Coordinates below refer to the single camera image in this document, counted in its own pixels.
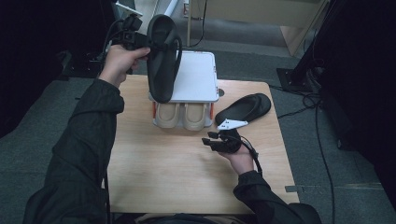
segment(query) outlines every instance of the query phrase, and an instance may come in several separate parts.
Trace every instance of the white shoe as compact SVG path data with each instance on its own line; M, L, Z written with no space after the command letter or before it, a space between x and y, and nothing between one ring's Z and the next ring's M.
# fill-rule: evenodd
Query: white shoe
M174 128L178 123L180 104L157 104L155 121L161 128Z
M190 131L200 131L205 126L205 110L206 104L191 103L184 104L185 113L183 118L183 126Z

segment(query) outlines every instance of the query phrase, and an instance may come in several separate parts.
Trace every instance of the shoe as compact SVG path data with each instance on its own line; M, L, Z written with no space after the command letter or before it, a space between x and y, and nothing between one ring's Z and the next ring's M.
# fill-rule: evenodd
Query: shoe
M180 104L157 104L155 121L158 127L174 128L178 123Z
M190 103L184 104L184 107L184 128L190 131L202 130L205 127L206 104Z
M168 103L173 94L180 66L182 43L173 20L165 15L154 16L148 24L148 87L152 98Z
M264 116L271 109L271 101L262 93L250 94L235 101L215 116L220 125L226 119L251 122Z

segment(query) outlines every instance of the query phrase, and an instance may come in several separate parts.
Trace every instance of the gray carpet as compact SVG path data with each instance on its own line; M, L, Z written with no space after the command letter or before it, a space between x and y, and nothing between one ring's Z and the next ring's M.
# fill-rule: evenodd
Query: gray carpet
M299 62L297 58L268 56L262 52L219 50L221 46L217 43L210 48L211 45L205 44L199 49L215 54L219 78L264 81L279 86L276 69L293 68ZM134 72L146 74L147 69L141 64ZM76 97L80 97L91 83L91 79L76 77L69 81L53 81L19 127L0 139L1 224L21 223L28 198L43 185L51 148L77 103ZM304 107L302 96L276 89L271 89L271 93L279 116ZM284 117L279 124L300 201L313 205L323 223L331 223L331 188L318 146L315 110ZM335 223L395 223L395 212L378 183L373 166L359 153L337 148L332 125L321 109L318 111L318 132L334 185Z

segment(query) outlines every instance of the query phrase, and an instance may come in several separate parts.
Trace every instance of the person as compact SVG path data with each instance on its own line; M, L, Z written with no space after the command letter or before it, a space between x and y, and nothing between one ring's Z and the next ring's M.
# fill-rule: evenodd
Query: person
M80 98L52 157L44 187L28 200L23 217L31 223L106 223L106 197L102 182L115 141L117 114L124 102L119 86L126 72L147 59L149 48L126 50L111 46L100 76ZM233 193L257 217L258 223L320 223L307 204L285 204L254 171L253 159L244 146L234 154L220 153L239 175ZM155 223L216 223L184 214Z

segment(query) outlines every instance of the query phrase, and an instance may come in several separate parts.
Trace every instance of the jacket sleeve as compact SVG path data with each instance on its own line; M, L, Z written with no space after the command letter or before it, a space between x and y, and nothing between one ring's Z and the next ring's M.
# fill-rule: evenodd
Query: jacket sleeve
M120 91L96 79L52 149L44 187L26 204L23 223L105 223L102 180L114 144Z
M241 174L233 194L256 214L258 223L320 223L315 209L307 204L287 205L256 171Z

